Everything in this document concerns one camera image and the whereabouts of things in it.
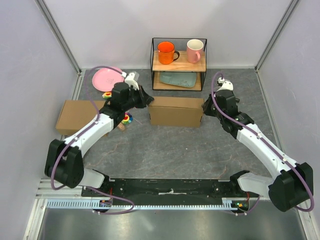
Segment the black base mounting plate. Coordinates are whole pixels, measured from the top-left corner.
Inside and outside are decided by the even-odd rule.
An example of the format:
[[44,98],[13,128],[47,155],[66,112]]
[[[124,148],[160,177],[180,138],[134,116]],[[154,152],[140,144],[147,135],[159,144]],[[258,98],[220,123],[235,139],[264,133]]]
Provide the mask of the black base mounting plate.
[[257,197],[229,180],[114,178],[105,180],[101,192],[133,201],[136,205],[210,205],[223,198]]

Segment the pink plate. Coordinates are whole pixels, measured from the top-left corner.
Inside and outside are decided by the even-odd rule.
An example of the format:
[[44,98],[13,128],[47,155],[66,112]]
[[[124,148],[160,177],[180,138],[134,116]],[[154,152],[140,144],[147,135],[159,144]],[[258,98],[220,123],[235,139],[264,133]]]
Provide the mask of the pink plate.
[[99,69],[92,77],[92,85],[95,89],[101,92],[111,92],[116,83],[124,81],[122,70],[112,66],[109,68]]

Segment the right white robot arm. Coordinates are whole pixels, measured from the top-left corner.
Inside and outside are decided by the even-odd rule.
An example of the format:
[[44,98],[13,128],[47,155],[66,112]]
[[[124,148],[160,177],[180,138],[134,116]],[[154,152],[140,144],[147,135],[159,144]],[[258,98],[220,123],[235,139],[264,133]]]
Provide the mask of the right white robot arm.
[[203,113],[218,118],[222,128],[245,145],[271,176],[263,177],[246,170],[239,172],[229,184],[230,193],[235,197],[245,192],[268,197],[282,212],[292,208],[311,212],[315,207],[312,167],[284,154],[247,114],[238,110],[237,103],[231,90],[212,91],[202,106]]

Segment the brown cardboard box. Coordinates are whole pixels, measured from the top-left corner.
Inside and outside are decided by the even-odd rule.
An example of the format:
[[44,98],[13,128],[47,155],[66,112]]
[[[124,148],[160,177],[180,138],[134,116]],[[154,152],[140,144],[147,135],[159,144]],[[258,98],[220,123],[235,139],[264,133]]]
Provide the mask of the brown cardboard box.
[[202,98],[155,96],[148,106],[150,124],[198,128],[203,117]]
[[66,100],[55,129],[63,136],[71,136],[93,120],[96,114],[89,100]]

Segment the rainbow flower toy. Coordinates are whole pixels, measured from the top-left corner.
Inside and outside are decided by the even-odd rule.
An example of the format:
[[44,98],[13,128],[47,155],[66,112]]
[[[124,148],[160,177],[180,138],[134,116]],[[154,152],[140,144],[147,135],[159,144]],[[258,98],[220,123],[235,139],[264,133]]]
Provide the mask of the rainbow flower toy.
[[128,125],[133,121],[133,117],[129,112],[126,112],[124,115],[124,119],[121,121],[123,125]]

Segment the orange mug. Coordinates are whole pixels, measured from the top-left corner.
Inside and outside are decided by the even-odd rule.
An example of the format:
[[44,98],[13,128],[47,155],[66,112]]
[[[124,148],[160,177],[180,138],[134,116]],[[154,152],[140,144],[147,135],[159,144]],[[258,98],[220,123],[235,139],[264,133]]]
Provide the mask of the orange mug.
[[175,50],[175,45],[170,41],[163,41],[157,45],[158,60],[161,64],[168,65],[180,57],[180,53]]

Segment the light green tray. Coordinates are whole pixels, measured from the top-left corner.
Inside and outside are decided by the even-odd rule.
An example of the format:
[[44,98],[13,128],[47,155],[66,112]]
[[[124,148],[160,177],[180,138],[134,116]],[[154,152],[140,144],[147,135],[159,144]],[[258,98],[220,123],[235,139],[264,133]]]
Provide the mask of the light green tray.
[[159,81],[164,84],[192,88],[197,81],[195,72],[160,72]]

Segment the closed brown cardboard box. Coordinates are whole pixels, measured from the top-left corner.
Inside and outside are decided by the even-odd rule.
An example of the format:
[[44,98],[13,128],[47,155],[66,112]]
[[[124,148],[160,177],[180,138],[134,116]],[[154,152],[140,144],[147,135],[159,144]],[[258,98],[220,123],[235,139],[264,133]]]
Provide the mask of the closed brown cardboard box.
[[63,136],[71,136],[93,120],[96,114],[89,100],[66,100],[55,129]]

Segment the pink mug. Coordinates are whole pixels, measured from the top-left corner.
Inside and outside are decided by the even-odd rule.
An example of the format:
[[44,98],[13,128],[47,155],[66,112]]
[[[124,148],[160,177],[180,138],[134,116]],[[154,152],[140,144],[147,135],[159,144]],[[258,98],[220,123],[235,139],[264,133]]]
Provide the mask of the pink mug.
[[204,43],[199,39],[191,39],[186,45],[187,60],[189,63],[196,64],[201,60]]

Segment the foundation bottle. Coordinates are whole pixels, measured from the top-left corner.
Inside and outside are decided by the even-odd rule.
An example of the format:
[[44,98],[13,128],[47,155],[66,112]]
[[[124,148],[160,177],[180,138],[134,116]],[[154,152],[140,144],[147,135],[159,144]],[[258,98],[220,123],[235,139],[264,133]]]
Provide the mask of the foundation bottle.
[[121,131],[125,131],[125,130],[126,130],[125,125],[122,124],[122,123],[119,123],[119,125],[117,126],[117,128],[118,128],[119,130],[121,130]]

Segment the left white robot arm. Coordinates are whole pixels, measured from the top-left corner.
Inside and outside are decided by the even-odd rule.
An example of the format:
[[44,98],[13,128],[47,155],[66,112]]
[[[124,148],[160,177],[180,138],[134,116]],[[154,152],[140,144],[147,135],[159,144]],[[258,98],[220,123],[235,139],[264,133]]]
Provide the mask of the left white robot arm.
[[85,168],[83,157],[87,151],[104,135],[114,130],[132,108],[143,109],[154,98],[148,95],[137,83],[115,84],[102,107],[96,107],[95,117],[82,129],[64,140],[54,139],[48,147],[44,173],[51,180],[71,189],[77,186],[91,187],[99,197],[106,196],[110,185],[105,175],[94,169]]

